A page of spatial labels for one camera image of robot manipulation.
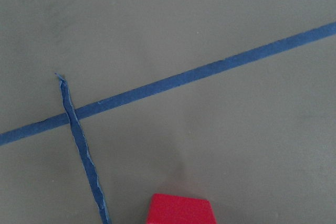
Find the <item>red cube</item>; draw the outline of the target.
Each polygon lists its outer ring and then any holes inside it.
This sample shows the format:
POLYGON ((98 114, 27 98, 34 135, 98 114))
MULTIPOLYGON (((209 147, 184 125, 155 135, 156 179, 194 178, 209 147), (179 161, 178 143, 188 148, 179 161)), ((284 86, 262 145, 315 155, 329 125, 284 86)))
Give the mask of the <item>red cube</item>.
POLYGON ((154 194, 146 223, 216 224, 211 203, 205 199, 154 194))

